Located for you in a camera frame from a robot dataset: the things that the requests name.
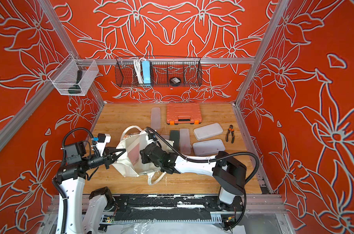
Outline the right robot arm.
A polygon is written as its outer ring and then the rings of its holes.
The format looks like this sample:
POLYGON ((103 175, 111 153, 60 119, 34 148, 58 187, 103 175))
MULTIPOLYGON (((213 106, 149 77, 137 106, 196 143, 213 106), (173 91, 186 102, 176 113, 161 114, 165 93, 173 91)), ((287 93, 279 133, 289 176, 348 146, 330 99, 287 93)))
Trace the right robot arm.
POLYGON ((220 184, 219 203, 232 205, 236 197, 243 196, 240 216, 223 227, 225 231, 232 231, 245 215, 247 205, 245 185, 258 172, 259 157, 247 151, 232 154, 219 151, 217 155, 207 158, 186 156, 177 151, 156 130, 146 127, 145 132, 150 142, 140 151, 142 160, 152 163, 165 174, 195 173, 213 177, 220 184), (247 167, 237 160, 236 156, 250 156, 255 160, 255 166, 249 175, 246 175, 247 167))

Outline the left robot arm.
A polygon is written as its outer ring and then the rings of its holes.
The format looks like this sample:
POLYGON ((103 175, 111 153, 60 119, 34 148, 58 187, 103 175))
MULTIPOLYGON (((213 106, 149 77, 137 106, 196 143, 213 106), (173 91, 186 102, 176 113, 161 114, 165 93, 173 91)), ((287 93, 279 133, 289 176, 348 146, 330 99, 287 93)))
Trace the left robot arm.
POLYGON ((101 165, 109 169, 126 149, 108 147, 109 134, 93 136, 86 128, 75 128, 69 131, 62 140, 63 159, 52 183, 59 193, 59 209, 57 218, 57 234, 97 234, 104 211, 118 208, 108 187, 96 189, 89 196, 87 210, 83 211, 83 190, 86 181, 92 179, 88 174, 91 169, 98 170, 101 165), (90 141, 87 156, 85 141, 66 144, 67 138, 76 131, 88 133, 90 141))

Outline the grey pencil case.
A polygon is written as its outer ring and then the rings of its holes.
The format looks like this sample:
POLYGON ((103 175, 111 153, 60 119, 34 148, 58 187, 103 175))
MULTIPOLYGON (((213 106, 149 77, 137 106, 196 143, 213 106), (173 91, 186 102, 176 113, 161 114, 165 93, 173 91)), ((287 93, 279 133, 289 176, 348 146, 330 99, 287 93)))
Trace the grey pencil case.
POLYGON ((223 133, 223 128, 219 123, 212 123, 193 130, 195 138, 200 141, 223 133))
POLYGON ((225 151, 225 146, 221 139, 212 139, 194 143, 193 151, 196 156, 212 156, 225 151))

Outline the dark green pencil case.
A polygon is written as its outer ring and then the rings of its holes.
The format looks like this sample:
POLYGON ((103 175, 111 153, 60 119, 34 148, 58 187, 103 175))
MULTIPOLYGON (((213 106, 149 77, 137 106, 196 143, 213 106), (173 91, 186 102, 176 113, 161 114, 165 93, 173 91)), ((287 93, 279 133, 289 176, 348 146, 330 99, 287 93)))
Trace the dark green pencil case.
POLYGON ((173 141, 173 148, 179 151, 179 142, 180 142, 180 131, 171 130, 170 131, 170 141, 173 141))

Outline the translucent plastic pencil box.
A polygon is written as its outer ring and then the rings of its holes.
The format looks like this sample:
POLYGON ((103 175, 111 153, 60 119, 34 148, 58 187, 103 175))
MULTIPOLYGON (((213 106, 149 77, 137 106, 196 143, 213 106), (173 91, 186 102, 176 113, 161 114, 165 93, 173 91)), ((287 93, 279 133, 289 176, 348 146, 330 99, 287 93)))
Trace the translucent plastic pencil box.
POLYGON ((191 142, 190 142, 190 131, 188 128, 181 128, 179 130, 180 134, 180 152, 184 155, 191 154, 191 142))

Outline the white canvas tote bag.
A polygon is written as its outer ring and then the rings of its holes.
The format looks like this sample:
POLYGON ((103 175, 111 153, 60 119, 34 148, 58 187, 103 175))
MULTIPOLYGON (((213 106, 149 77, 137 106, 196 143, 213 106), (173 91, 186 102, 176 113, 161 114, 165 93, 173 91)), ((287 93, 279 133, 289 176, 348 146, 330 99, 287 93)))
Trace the white canvas tote bag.
POLYGON ((129 126, 123 131, 116 147, 117 149, 125 149, 126 152, 112 166, 124 177, 147 175, 150 186, 159 183, 167 173, 164 172, 156 180, 153 180, 155 173, 160 172, 161 169, 151 162, 142 163, 140 154, 140 151, 144 150, 150 142, 145 130, 136 125, 129 126))

